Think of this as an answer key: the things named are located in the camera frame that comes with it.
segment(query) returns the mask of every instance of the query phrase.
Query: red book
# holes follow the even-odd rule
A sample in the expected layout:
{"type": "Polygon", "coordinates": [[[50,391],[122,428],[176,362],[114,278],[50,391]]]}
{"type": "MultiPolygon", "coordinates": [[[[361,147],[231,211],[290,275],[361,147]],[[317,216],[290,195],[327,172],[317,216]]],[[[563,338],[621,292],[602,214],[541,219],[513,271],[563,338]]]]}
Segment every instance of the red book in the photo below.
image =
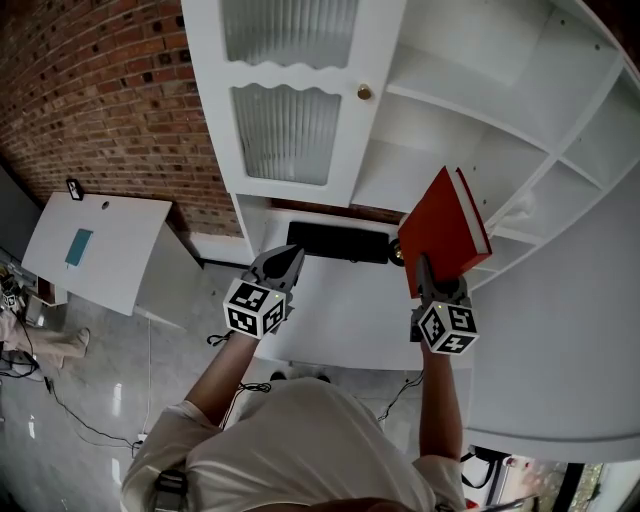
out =
{"type": "Polygon", "coordinates": [[[457,279],[491,256],[484,229],[462,171],[438,173],[398,231],[411,297],[418,297],[416,262],[429,257],[436,282],[457,279]]]}

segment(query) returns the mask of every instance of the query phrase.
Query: white desk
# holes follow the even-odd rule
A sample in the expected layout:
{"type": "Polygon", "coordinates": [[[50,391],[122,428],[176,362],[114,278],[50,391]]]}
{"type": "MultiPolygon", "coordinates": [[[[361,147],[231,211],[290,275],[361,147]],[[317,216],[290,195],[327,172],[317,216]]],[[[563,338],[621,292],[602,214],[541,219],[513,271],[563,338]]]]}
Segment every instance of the white desk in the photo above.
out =
{"type": "MultiPolygon", "coordinates": [[[[263,250],[285,245],[289,222],[318,222],[306,212],[272,210],[263,250]]],[[[324,216],[325,223],[363,227],[362,221],[324,216]]],[[[372,229],[395,235],[395,226],[372,229]]],[[[278,333],[265,336],[256,356],[264,359],[379,370],[422,370],[422,354],[409,341],[411,310],[404,268],[388,263],[305,258],[293,289],[296,310],[278,333]]],[[[473,347],[451,358],[454,368],[471,368],[473,347]]]]}
{"type": "Polygon", "coordinates": [[[202,270],[165,224],[170,208],[167,201],[94,194],[74,201],[55,192],[22,266],[124,315],[183,327],[202,270]],[[76,267],[65,259],[79,229],[93,235],[76,267]]]}

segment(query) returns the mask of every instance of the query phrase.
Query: black wire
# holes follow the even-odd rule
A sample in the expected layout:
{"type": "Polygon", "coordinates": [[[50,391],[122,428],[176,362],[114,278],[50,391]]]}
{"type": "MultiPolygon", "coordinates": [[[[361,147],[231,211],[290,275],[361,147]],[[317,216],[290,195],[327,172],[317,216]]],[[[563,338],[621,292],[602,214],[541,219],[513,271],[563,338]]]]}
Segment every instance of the black wire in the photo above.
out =
{"type": "Polygon", "coordinates": [[[104,437],[108,437],[109,439],[113,439],[114,441],[124,441],[128,447],[131,448],[132,453],[133,453],[133,446],[134,444],[137,444],[139,441],[136,441],[136,443],[131,444],[127,439],[125,439],[124,437],[116,437],[116,436],[110,436],[109,434],[105,434],[104,432],[100,432],[99,430],[96,430],[93,427],[90,427],[89,425],[87,425],[84,421],[82,421],[77,414],[75,414],[71,409],[69,409],[66,405],[64,405],[60,399],[58,398],[58,395],[56,393],[56,388],[54,387],[53,383],[51,383],[51,392],[53,393],[54,398],[56,399],[56,402],[58,402],[58,405],[60,405],[60,407],[62,407],[65,411],[67,411],[69,414],[71,414],[71,416],[73,416],[76,420],[78,420],[80,422],[80,424],[82,424],[83,427],[85,427],[88,430],[91,430],[92,432],[95,432],[98,435],[104,436],[104,437]]]}
{"type": "Polygon", "coordinates": [[[222,423],[220,423],[220,428],[222,430],[224,430],[227,426],[227,421],[229,421],[229,417],[231,416],[233,406],[236,404],[236,400],[244,391],[259,391],[261,393],[268,393],[269,391],[271,391],[271,384],[269,384],[268,382],[251,382],[249,384],[240,383],[240,385],[238,386],[238,392],[233,397],[231,405],[229,405],[229,409],[227,409],[222,423]]]}
{"type": "Polygon", "coordinates": [[[418,377],[416,377],[415,379],[413,379],[411,382],[407,382],[404,386],[402,386],[402,389],[400,389],[400,391],[398,391],[398,394],[396,395],[396,397],[391,401],[391,403],[387,406],[387,408],[385,409],[385,411],[382,413],[382,415],[378,418],[378,421],[383,421],[386,420],[389,417],[389,411],[391,411],[391,408],[395,405],[395,403],[398,401],[398,399],[400,398],[400,395],[402,393],[404,393],[407,389],[409,388],[415,388],[416,386],[419,386],[420,384],[422,384],[422,377],[424,376],[424,371],[420,372],[420,375],[418,375],[418,377]]]}
{"type": "Polygon", "coordinates": [[[225,341],[229,341],[229,338],[231,337],[232,334],[233,334],[233,331],[228,331],[227,334],[211,334],[207,336],[207,343],[212,347],[217,347],[221,343],[225,341]]]}
{"type": "MultiPolygon", "coordinates": [[[[29,337],[29,333],[27,332],[27,328],[25,327],[25,325],[22,323],[22,320],[20,320],[18,318],[18,315],[15,315],[16,320],[18,322],[20,322],[20,325],[22,326],[22,329],[24,330],[25,335],[27,336],[27,341],[29,342],[29,346],[31,347],[31,359],[30,359],[30,363],[31,363],[31,371],[29,373],[24,373],[22,375],[12,375],[10,373],[6,373],[6,372],[0,372],[0,377],[8,377],[10,379],[24,379],[25,377],[28,377],[29,375],[31,375],[32,373],[34,373],[38,368],[39,365],[35,362],[35,359],[33,357],[33,343],[31,343],[31,338],[29,337]]],[[[21,365],[22,363],[16,363],[15,361],[8,361],[7,359],[2,358],[2,360],[5,363],[10,363],[11,365],[16,364],[16,365],[21,365]]]]}

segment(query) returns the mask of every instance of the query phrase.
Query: gray floor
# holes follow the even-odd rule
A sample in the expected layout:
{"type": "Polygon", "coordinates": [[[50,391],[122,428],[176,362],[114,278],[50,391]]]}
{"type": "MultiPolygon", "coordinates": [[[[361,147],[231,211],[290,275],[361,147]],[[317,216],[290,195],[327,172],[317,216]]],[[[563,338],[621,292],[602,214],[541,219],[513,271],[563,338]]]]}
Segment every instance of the gray floor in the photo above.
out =
{"type": "MultiPolygon", "coordinates": [[[[140,316],[126,317],[72,297],[65,329],[88,327],[92,337],[86,357],[67,358],[60,372],[42,362],[60,399],[89,425],[131,442],[137,440],[147,412],[149,335],[152,373],[147,431],[164,407],[184,398],[215,355],[217,349],[206,343],[206,336],[226,331],[221,302],[236,274],[234,269],[207,266],[187,332],[153,322],[149,325],[140,316]]],[[[245,382],[266,381],[274,370],[288,366],[254,360],[245,382]]],[[[406,379],[417,376],[417,372],[299,364],[288,371],[305,375],[322,371],[376,414],[406,379]]],[[[458,377],[466,381],[470,374],[458,377]]],[[[463,395],[466,387],[464,383],[459,387],[463,395]]],[[[408,457],[417,453],[419,397],[419,388],[408,390],[383,422],[389,439],[408,457]]],[[[460,396],[460,402],[466,408],[468,395],[460,396]]],[[[0,411],[6,419],[0,424],[0,483],[26,511],[119,510],[119,484],[131,463],[131,451],[89,443],[122,443],[82,427],[56,404],[44,384],[27,379],[2,379],[0,411]]]]}

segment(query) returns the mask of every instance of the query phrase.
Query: brick wall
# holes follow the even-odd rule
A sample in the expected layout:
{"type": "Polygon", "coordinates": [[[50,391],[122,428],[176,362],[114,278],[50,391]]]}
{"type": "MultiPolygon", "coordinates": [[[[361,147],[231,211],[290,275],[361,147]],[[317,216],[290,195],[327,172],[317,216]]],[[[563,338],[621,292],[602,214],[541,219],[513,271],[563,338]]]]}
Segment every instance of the brick wall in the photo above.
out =
{"type": "Polygon", "coordinates": [[[241,236],[179,1],[37,0],[0,16],[0,154],[40,201],[74,177],[174,201],[178,230],[241,236]]]}

